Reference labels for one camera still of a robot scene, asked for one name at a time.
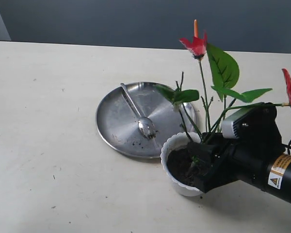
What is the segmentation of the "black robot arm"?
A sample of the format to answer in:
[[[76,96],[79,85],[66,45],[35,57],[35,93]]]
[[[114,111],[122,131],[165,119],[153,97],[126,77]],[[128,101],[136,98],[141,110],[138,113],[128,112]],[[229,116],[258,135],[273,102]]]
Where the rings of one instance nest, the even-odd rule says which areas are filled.
[[[210,144],[189,142],[191,185],[207,193],[243,181],[291,204],[291,155],[285,148],[279,137],[232,140],[217,134]]]

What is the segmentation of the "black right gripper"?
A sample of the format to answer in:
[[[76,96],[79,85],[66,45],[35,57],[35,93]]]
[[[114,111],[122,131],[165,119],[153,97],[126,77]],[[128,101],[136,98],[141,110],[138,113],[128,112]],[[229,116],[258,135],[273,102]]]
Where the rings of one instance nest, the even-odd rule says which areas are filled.
[[[205,175],[196,175],[193,186],[203,193],[241,180],[254,187],[264,186],[264,161],[261,151],[245,151],[221,144],[215,133],[210,144],[189,142],[188,152],[195,165],[211,166]]]

